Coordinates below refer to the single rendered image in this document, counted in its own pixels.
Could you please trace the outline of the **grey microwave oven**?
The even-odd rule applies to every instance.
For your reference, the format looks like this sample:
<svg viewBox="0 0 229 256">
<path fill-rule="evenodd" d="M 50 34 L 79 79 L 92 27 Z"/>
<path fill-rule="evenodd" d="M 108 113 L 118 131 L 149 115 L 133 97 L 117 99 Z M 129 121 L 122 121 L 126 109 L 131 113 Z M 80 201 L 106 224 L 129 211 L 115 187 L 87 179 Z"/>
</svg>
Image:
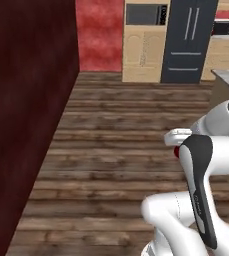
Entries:
<svg viewBox="0 0 229 256">
<path fill-rule="evenodd" d="M 127 4 L 127 25 L 159 25 L 166 23 L 167 4 Z"/>
</svg>

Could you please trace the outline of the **beige island with grey top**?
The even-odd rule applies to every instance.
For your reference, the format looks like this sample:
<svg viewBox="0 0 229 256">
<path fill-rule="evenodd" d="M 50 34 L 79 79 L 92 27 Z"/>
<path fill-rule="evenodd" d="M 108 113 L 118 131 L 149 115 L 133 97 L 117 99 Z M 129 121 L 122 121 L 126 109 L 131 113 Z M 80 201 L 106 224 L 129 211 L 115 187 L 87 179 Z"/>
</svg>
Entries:
<svg viewBox="0 0 229 256">
<path fill-rule="evenodd" d="M 215 75 L 216 79 L 213 84 L 213 89 L 209 101 L 210 109 L 229 99 L 229 69 L 213 69 L 212 73 Z"/>
</svg>

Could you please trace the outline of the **beige base cupboard run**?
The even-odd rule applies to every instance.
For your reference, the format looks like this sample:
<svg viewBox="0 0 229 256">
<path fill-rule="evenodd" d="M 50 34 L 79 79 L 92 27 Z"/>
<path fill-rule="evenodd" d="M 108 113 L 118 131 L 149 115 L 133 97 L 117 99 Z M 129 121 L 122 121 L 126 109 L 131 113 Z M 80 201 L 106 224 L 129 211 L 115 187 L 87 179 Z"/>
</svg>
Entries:
<svg viewBox="0 0 229 256">
<path fill-rule="evenodd" d="M 213 69 L 229 69 L 229 35 L 214 35 L 210 38 L 202 80 L 214 80 Z"/>
</svg>

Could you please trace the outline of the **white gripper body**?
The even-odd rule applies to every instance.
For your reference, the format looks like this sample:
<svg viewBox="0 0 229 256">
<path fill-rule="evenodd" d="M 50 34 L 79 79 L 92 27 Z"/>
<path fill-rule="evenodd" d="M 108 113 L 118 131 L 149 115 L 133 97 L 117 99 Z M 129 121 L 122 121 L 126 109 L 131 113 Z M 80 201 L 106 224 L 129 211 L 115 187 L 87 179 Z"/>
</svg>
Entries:
<svg viewBox="0 0 229 256">
<path fill-rule="evenodd" d="M 186 138 L 192 134 L 188 128 L 175 128 L 164 135 L 166 146 L 179 146 Z"/>
</svg>

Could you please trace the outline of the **dark grey fridge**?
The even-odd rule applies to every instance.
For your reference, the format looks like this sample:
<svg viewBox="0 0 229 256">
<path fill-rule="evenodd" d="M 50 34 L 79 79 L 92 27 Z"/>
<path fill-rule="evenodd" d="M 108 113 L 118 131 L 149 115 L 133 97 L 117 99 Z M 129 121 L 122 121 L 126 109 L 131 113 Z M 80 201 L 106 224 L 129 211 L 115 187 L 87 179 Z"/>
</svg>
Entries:
<svg viewBox="0 0 229 256">
<path fill-rule="evenodd" d="M 171 0 L 162 83 L 200 82 L 218 0 Z"/>
</svg>

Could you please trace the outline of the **black small appliance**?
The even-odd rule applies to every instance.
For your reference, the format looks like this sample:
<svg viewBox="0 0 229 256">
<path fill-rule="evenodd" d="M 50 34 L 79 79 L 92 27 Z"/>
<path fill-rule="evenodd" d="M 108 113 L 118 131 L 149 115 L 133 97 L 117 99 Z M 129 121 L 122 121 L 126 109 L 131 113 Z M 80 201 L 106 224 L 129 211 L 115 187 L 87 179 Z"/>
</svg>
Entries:
<svg viewBox="0 0 229 256">
<path fill-rule="evenodd" d="M 229 19 L 215 19 L 213 35 L 229 35 Z"/>
</svg>

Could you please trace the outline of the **beige tall oven cupboard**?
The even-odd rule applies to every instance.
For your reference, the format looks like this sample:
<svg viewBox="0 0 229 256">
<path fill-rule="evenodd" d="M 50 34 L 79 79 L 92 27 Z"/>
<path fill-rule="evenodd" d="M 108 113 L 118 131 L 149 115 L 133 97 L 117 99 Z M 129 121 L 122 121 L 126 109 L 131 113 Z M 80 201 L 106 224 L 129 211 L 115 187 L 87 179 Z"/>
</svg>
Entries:
<svg viewBox="0 0 229 256">
<path fill-rule="evenodd" d="M 124 0 L 122 81 L 159 82 L 171 0 Z M 167 4 L 164 26 L 127 25 L 127 4 Z"/>
</svg>

